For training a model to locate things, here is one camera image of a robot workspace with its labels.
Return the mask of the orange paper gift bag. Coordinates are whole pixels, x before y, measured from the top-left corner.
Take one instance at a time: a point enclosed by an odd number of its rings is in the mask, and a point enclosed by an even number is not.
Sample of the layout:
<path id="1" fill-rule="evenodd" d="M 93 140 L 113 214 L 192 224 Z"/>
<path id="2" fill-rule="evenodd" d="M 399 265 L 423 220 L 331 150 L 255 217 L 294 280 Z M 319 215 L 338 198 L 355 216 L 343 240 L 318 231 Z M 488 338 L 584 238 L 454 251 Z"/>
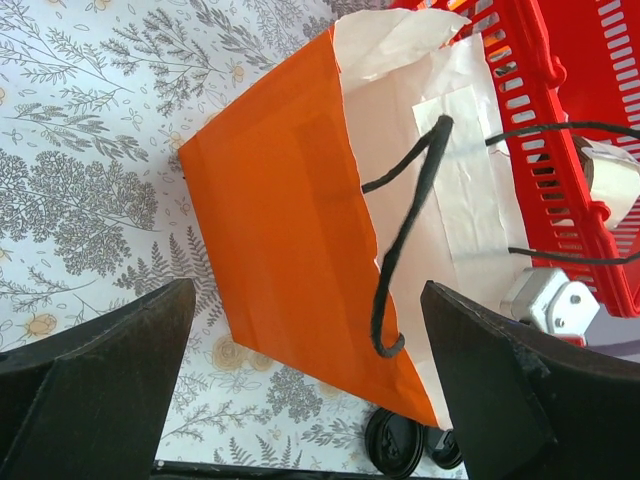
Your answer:
<path id="1" fill-rule="evenodd" d="M 342 17 L 180 148 L 233 339 L 452 426 L 421 307 L 500 312 L 533 264 L 480 34 L 433 7 Z"/>

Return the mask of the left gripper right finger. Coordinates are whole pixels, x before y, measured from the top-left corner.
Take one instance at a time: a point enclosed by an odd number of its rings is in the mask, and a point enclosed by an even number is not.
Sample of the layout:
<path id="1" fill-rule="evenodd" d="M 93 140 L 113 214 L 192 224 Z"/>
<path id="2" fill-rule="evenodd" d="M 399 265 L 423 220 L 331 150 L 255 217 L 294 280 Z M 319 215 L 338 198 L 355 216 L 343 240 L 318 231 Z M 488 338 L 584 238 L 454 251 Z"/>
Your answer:
<path id="1" fill-rule="evenodd" d="M 424 322 L 472 479 L 636 479 L 639 366 L 429 281 Z"/>

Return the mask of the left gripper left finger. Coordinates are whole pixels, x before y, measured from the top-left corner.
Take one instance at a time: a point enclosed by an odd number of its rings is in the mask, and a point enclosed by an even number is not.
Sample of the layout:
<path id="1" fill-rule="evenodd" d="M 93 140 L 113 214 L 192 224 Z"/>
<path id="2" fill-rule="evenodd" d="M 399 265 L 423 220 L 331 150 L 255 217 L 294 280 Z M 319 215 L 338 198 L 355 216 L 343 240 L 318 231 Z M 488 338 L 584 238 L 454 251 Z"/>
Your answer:
<path id="1" fill-rule="evenodd" d="M 2 353 L 2 478 L 149 478 L 194 311 L 174 280 Z"/>

